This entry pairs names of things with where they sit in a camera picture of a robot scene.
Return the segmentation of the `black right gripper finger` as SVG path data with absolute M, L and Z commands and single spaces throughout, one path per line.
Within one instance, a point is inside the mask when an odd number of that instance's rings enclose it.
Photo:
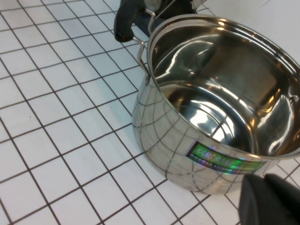
M 275 174 L 246 175 L 238 212 L 242 225 L 298 225 L 300 189 Z

